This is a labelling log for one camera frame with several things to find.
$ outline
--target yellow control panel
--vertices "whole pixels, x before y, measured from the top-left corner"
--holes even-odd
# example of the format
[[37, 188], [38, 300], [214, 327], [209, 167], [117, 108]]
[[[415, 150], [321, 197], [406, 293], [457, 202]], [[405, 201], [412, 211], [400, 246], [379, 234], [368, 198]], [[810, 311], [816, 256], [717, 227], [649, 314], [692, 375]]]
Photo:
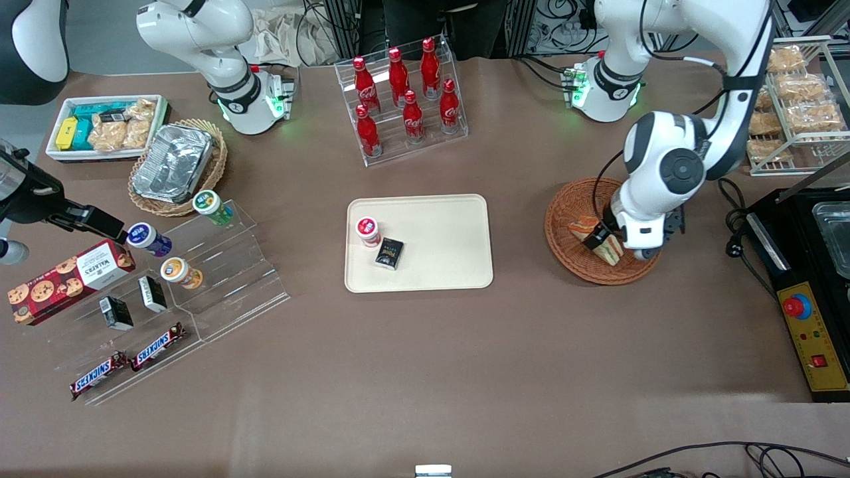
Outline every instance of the yellow control panel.
[[850, 390], [808, 282], [776, 293], [812, 391]]

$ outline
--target red switch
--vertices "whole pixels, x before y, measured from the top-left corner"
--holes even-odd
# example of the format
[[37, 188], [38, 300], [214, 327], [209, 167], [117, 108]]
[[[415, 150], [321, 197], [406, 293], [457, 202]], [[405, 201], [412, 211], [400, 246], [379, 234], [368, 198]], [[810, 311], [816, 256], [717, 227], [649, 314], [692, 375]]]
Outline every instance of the red switch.
[[812, 365], [815, 368], [826, 367], [826, 357], [824, 357], [824, 356], [812, 356]]
[[805, 295], [795, 293], [782, 301], [782, 310], [785, 314], [804, 321], [812, 315], [812, 303]]

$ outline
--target red bottle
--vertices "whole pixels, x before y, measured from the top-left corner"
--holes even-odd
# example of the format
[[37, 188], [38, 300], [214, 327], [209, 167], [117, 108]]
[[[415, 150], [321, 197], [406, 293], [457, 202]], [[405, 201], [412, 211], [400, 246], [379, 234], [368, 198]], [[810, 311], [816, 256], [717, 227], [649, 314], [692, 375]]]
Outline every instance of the red bottle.
[[389, 49], [389, 87], [393, 90], [393, 104], [396, 108], [405, 107], [405, 93], [411, 89], [407, 77], [407, 67], [401, 61], [401, 50], [396, 47]]
[[417, 94], [412, 89], [405, 93], [405, 111], [402, 116], [405, 119], [405, 133], [407, 141], [412, 145], [418, 145], [425, 139], [425, 126], [422, 124], [422, 110], [417, 104]]
[[434, 52], [434, 39], [422, 40], [422, 93], [429, 100], [439, 97], [439, 60]]
[[377, 125], [375, 120], [369, 117], [369, 109], [363, 105], [357, 105], [357, 135], [360, 136], [360, 144], [363, 152], [368, 157], [381, 156], [381, 140], [377, 137]]
[[360, 96], [360, 103], [369, 109], [369, 114], [381, 112], [381, 102], [377, 99], [377, 88], [371, 73], [366, 69], [366, 60], [362, 56], [355, 56], [354, 61], [354, 86]]
[[443, 82], [443, 97], [439, 99], [439, 116], [443, 119], [440, 128], [443, 133], [454, 134], [460, 128], [457, 122], [457, 107], [460, 103], [455, 93], [455, 80], [446, 78]]

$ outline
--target brown tablecloth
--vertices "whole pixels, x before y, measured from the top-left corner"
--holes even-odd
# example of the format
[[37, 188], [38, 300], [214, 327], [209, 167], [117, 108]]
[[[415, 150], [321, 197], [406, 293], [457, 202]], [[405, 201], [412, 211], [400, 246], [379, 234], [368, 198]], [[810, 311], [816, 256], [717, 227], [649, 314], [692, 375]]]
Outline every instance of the brown tablecloth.
[[[688, 205], [687, 234], [632, 285], [583, 282], [547, 247], [555, 191], [595, 175], [645, 112], [705, 103], [714, 71], [653, 62], [627, 118], [599, 124], [515, 62], [459, 68], [470, 137], [369, 169], [330, 68], [305, 71], [293, 119], [256, 137], [225, 123], [199, 75], [75, 75], [65, 96], [163, 94], [172, 119], [223, 129], [220, 192], [259, 223], [292, 300], [101, 407], [70, 403], [73, 378], [51, 368], [46, 345], [0, 321], [0, 475], [395, 477], [449, 463], [461, 478], [588, 476], [726, 439], [846, 454], [850, 407], [808, 403], [776, 304], [723, 253], [728, 205], [714, 184]], [[129, 201], [131, 163], [39, 164], [69, 198], [128, 223], [180, 222]], [[625, 177], [622, 163], [610, 174]], [[733, 178], [750, 202], [790, 183]], [[346, 291], [352, 200], [470, 192], [489, 204], [491, 286]], [[48, 225], [16, 225], [12, 237], [32, 257], [0, 270], [5, 288], [96, 241]], [[726, 449], [660, 464], [741, 474], [743, 457]]]

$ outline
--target clear acrylic display stand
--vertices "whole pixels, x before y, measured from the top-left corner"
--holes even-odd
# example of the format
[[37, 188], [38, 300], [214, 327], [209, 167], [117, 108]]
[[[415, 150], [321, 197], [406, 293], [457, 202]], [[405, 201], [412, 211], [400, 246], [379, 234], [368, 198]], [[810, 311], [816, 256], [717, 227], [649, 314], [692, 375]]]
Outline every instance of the clear acrylic display stand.
[[[257, 224], [235, 202], [225, 205], [233, 211], [226, 226], [217, 226], [203, 216], [190, 219], [164, 233], [173, 242], [166, 258], [133, 249], [136, 270], [132, 273], [45, 322], [26, 328], [26, 336], [49, 343], [51, 359], [61, 377], [57, 386], [67, 389], [116, 350], [130, 358], [136, 356], [181, 322], [186, 335], [142, 370], [133, 372], [130, 366], [117, 370], [78, 399], [87, 405], [100, 404], [289, 299], [253, 234]], [[188, 290], [161, 279], [160, 265], [170, 257], [181, 257], [200, 270], [204, 275], [201, 286]], [[145, 275], [162, 285], [167, 310], [155, 313], [143, 305], [138, 280]], [[106, 296], [127, 303], [133, 328], [122, 332], [106, 326], [99, 307]]]
[[[362, 146], [360, 147], [360, 155], [363, 157], [363, 163], [367, 167], [469, 136], [469, 126], [467, 124], [466, 113], [463, 110], [461, 83], [457, 77], [454, 54], [451, 52], [448, 42], [446, 42], [442, 35], [433, 39], [436, 47], [435, 52], [440, 63], [440, 81], [442, 82], [446, 78], [455, 80], [455, 91], [457, 92], [457, 99], [460, 103], [457, 108], [457, 117], [460, 123], [457, 133], [443, 133], [442, 129], [440, 129], [442, 120], [439, 116], [439, 98], [429, 100], [422, 93], [422, 73], [419, 71], [419, 64], [422, 58], [421, 41], [399, 46], [403, 61], [407, 67], [411, 89], [416, 92], [416, 99], [419, 102], [419, 107], [422, 108], [422, 124], [425, 126], [425, 140], [418, 145], [412, 145], [407, 142], [405, 123], [401, 114], [402, 111], [393, 105], [392, 90], [389, 87], [389, 50], [365, 55], [363, 58], [366, 60], [366, 69], [375, 80], [377, 96], [381, 102], [381, 112], [373, 114], [372, 119], [375, 120], [375, 124], [377, 125], [377, 134], [381, 140], [381, 147], [383, 149], [381, 156], [369, 157], [363, 152]], [[357, 144], [359, 145], [360, 136], [357, 135], [357, 114], [354, 109], [360, 104], [360, 97], [357, 94], [357, 88], [354, 86], [354, 67], [352, 60], [340, 61], [334, 65], [334, 68], [337, 70], [339, 86], [343, 90], [345, 106], [349, 113], [348, 117], [351, 120], [351, 125], [354, 127], [354, 137], [357, 139]]]

